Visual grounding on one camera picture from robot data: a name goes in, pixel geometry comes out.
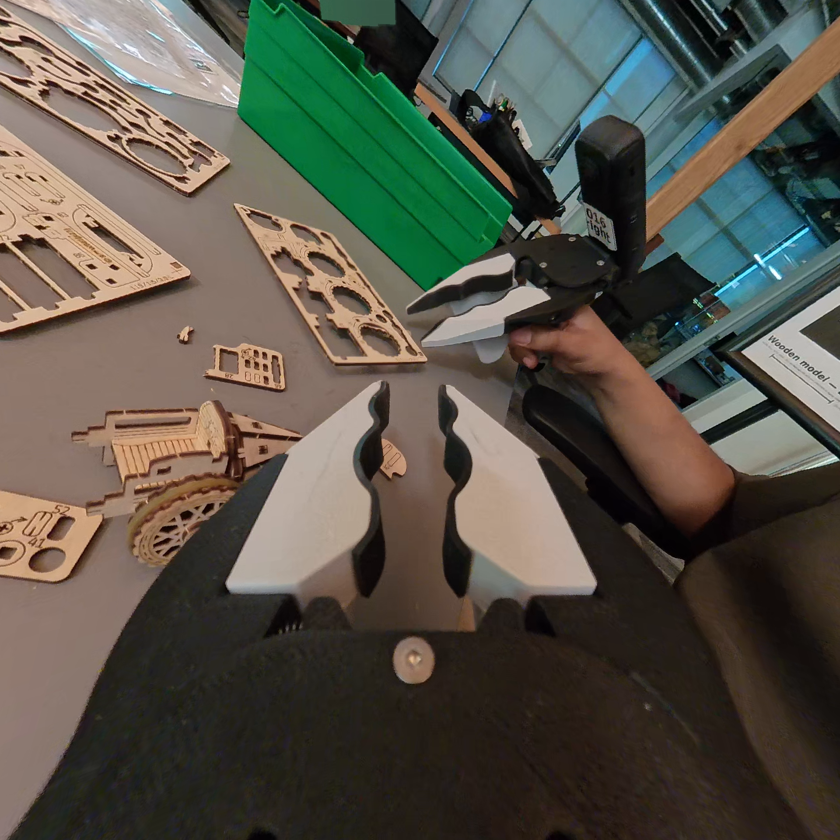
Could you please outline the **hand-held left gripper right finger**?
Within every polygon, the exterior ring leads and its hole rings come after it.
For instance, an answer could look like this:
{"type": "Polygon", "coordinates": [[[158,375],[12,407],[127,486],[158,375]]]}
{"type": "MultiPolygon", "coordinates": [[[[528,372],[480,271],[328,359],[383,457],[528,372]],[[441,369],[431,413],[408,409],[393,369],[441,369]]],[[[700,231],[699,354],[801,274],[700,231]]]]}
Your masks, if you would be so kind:
{"type": "Polygon", "coordinates": [[[444,469],[444,577],[477,613],[498,600],[589,596],[595,575],[543,462],[452,385],[437,394],[444,469]]]}

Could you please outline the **wooden offcut with round holes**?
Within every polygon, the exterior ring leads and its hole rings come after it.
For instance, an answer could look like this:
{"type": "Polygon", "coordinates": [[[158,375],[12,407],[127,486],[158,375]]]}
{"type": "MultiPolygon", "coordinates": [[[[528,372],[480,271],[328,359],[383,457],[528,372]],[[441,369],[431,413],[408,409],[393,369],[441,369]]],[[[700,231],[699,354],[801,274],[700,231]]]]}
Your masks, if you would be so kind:
{"type": "Polygon", "coordinates": [[[84,507],[1,492],[1,576],[59,583],[74,571],[102,524],[84,507]]]}

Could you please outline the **black bag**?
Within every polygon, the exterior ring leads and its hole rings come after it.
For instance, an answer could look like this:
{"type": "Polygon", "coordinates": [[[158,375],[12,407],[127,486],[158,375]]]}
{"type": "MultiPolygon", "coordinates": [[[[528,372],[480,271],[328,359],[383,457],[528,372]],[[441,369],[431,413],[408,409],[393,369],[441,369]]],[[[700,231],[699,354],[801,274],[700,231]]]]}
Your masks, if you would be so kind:
{"type": "Polygon", "coordinates": [[[454,114],[478,146],[508,174],[526,214],[553,219],[564,207],[541,165],[531,157],[514,129],[518,115],[509,100],[486,105],[478,93],[466,89],[454,114]]]}

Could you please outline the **framed sign with marker pattern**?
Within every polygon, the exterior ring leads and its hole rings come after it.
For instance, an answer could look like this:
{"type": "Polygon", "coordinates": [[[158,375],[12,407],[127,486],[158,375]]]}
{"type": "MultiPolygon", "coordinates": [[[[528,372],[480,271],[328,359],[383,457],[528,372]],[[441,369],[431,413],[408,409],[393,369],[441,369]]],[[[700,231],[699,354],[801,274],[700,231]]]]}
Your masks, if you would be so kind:
{"type": "Polygon", "coordinates": [[[731,368],[839,456],[838,270],[715,345],[731,368]]]}

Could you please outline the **black monitor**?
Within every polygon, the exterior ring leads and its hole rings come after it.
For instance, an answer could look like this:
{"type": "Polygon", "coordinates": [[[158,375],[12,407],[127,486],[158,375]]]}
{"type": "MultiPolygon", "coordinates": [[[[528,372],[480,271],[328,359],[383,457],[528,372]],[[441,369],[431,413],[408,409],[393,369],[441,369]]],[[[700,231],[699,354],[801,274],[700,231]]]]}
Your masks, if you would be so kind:
{"type": "Polygon", "coordinates": [[[395,1],[395,23],[361,27],[353,41],[372,73],[382,73],[413,100],[423,68],[438,45],[433,35],[402,1],[395,1]]]}

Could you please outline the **green plastic bin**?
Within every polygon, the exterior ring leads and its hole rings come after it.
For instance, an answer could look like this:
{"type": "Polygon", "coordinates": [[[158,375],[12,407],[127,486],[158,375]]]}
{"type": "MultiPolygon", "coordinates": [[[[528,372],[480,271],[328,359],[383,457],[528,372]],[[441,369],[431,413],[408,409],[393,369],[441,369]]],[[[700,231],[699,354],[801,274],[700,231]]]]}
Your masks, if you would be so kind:
{"type": "Polygon", "coordinates": [[[418,286],[497,246],[509,201],[361,51],[294,2],[248,14],[239,117],[418,286]]]}

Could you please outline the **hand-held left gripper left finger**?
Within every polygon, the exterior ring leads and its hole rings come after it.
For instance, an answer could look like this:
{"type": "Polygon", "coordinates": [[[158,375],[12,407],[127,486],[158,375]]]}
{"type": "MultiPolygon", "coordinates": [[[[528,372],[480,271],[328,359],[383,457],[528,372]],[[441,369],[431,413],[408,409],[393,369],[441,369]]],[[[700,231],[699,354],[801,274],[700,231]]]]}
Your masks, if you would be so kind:
{"type": "Polygon", "coordinates": [[[238,595],[291,595],[300,607],[328,596],[368,598],[385,564],[373,477],[384,460],[390,386],[376,381],[289,451],[226,587],[238,595]]]}

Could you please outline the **wooden vehicle model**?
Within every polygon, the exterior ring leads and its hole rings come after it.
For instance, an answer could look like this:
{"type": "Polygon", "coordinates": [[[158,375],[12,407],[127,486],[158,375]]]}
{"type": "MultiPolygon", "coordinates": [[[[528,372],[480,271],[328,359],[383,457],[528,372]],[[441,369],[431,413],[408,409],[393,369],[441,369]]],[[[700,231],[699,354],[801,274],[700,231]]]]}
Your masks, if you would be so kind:
{"type": "Polygon", "coordinates": [[[141,562],[167,565],[196,530],[265,462],[303,436],[231,413],[219,401],[198,408],[109,411],[75,431],[76,444],[102,448],[121,489],[87,503],[105,518],[131,516],[128,547],[141,562]]]}

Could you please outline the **clear plastic sheet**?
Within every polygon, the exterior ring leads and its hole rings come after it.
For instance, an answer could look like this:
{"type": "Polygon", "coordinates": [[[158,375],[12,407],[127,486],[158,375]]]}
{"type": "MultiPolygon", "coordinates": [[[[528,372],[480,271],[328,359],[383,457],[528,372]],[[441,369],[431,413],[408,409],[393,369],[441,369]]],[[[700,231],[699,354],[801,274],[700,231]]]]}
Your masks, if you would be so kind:
{"type": "Polygon", "coordinates": [[[15,1],[63,27],[119,78],[236,109],[244,61],[185,2],[15,1]]]}

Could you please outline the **small wooden window panel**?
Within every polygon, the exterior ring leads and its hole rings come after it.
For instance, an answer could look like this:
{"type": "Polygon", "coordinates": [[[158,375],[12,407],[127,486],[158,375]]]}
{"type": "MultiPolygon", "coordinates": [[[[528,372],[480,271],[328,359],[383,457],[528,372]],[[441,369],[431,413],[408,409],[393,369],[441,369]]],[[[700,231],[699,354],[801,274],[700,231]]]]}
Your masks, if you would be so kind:
{"type": "Polygon", "coordinates": [[[241,343],[236,347],[215,344],[213,367],[206,370],[204,376],[220,382],[247,385],[270,392],[283,392],[286,389],[282,354],[253,343],[241,343]],[[233,357],[234,370],[224,369],[225,356],[233,357]]]}

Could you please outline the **wooden sheet with slot cutouts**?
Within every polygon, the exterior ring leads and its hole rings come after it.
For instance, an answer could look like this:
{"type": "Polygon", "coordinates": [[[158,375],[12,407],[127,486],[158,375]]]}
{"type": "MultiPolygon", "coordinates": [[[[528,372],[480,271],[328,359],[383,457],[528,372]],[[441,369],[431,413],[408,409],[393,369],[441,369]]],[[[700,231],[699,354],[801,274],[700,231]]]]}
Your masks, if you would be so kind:
{"type": "Polygon", "coordinates": [[[2,256],[56,298],[39,305],[2,270],[12,306],[1,332],[83,312],[187,279],[191,271],[48,163],[1,131],[2,256]]]}

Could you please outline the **person's right forearm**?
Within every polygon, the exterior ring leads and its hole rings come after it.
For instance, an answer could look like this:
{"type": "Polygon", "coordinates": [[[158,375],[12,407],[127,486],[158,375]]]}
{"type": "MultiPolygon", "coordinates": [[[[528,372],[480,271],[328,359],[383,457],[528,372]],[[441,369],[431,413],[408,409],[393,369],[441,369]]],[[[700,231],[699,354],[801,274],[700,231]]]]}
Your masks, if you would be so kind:
{"type": "Polygon", "coordinates": [[[656,508],[683,535],[697,535],[730,501],[733,470],[634,359],[585,385],[656,508]]]}

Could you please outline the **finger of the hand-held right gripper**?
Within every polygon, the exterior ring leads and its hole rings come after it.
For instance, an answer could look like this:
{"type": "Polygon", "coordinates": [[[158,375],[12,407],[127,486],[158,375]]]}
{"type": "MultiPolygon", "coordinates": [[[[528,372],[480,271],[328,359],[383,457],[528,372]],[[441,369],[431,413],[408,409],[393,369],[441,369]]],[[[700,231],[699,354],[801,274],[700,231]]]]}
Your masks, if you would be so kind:
{"type": "Polygon", "coordinates": [[[418,314],[445,305],[473,301],[479,296],[507,292],[515,287],[517,260],[511,253],[478,259],[441,279],[435,286],[406,307],[407,314],[418,314]]]}
{"type": "Polygon", "coordinates": [[[493,302],[484,302],[446,318],[421,340],[421,346],[434,349],[472,343],[483,364],[498,361],[506,352],[506,320],[518,317],[543,303],[551,302],[543,289],[513,289],[493,302]]]}

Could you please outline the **person's brown shirt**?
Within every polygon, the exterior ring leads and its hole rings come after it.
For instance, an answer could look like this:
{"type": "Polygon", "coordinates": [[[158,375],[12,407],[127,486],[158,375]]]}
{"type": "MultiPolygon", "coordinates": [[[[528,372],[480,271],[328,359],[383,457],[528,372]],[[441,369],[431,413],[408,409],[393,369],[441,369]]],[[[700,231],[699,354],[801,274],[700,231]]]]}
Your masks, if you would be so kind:
{"type": "Polygon", "coordinates": [[[769,777],[814,838],[839,834],[839,464],[736,475],[677,590],[769,777]]]}

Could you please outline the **wooden sheet with gear cutouts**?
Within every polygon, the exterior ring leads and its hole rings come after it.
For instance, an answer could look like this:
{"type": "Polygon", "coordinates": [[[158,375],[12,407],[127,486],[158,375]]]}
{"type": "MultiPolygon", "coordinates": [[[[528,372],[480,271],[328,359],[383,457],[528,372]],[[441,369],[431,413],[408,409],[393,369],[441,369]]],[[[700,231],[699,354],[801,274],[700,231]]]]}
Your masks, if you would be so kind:
{"type": "Polygon", "coordinates": [[[333,365],[427,362],[411,332],[331,233],[241,203],[234,210],[333,365]]]}

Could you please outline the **wooden beam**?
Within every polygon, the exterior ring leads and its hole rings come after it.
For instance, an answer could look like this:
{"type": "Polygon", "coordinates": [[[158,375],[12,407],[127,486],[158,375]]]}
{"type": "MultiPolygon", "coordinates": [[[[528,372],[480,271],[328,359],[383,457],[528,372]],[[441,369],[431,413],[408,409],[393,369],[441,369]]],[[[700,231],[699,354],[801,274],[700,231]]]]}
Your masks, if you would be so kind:
{"type": "Polygon", "coordinates": [[[648,200],[645,254],[662,244],[664,227],[813,99],[838,71],[836,20],[648,200]]]}

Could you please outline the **wooden sheet with oval cutouts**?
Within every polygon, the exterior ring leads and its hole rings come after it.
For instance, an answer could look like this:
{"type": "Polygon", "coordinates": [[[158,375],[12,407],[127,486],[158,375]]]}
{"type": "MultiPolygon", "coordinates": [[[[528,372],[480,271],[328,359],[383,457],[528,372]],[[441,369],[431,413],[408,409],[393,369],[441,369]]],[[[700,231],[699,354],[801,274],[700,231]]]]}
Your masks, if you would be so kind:
{"type": "Polygon", "coordinates": [[[200,140],[84,60],[1,10],[2,89],[185,196],[229,166],[200,140]]]}

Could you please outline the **person's right hand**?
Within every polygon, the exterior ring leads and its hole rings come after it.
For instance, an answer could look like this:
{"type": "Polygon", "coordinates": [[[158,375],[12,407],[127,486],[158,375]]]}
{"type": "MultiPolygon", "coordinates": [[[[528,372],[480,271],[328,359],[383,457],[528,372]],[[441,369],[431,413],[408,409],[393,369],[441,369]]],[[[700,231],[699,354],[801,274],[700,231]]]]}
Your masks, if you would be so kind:
{"type": "Polygon", "coordinates": [[[588,377],[613,375],[629,357],[590,307],[557,327],[531,325],[512,332],[508,350],[513,360],[532,371],[546,357],[563,373],[588,377]]]}

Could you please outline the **grey desk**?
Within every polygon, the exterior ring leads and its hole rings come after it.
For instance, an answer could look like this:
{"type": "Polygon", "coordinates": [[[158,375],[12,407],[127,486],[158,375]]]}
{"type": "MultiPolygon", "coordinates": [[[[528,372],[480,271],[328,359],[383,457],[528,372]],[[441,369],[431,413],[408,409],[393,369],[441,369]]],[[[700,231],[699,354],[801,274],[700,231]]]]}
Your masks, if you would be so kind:
{"type": "MultiPolygon", "coordinates": [[[[426,364],[337,367],[322,352],[236,214],[241,203],[329,231],[400,322],[417,337],[435,315],[406,318],[420,287],[274,152],[235,110],[137,89],[164,115],[224,153],[229,167],[183,196],[2,91],[2,126],[187,266],[189,279],[2,337],[2,488],[82,505],[119,483],[102,451],[73,431],[125,408],[199,406],[307,433],[368,384],[391,385],[385,437],[406,475],[377,476],[387,557],[359,629],[455,629],[459,600],[440,563],[445,502],[437,392],[449,383],[504,420],[515,367],[480,363],[472,349],[426,364]],[[176,339],[193,328],[188,344],[176,339]],[[286,389],[204,376],[214,345],[253,343],[282,354],[286,389]]],[[[58,584],[2,579],[2,838],[46,784],[76,730],[99,671],[159,569],[127,546],[127,518],[106,520],[73,575],[58,584]]]]}

